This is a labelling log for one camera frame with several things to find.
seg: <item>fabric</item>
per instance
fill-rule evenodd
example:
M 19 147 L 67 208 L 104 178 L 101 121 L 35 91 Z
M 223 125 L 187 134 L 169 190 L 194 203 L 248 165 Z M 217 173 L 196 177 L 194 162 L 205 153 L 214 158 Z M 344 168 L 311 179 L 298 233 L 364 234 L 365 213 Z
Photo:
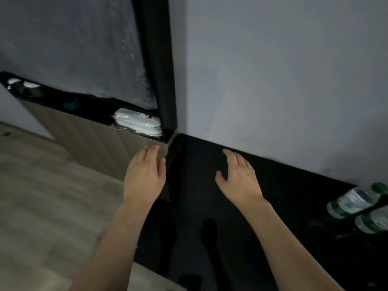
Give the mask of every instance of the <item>fabric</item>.
M 0 71 L 156 109 L 131 0 L 1 0 Z

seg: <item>wooden panel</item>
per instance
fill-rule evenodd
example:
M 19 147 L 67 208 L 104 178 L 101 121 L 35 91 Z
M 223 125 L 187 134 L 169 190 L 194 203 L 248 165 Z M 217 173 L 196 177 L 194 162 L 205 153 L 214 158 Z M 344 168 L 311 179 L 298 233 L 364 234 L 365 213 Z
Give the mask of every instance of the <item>wooden panel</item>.
M 167 155 L 165 143 L 39 104 L 20 102 L 81 165 L 119 180 L 123 180 L 129 161 L 144 146 L 160 145 L 158 161 Z

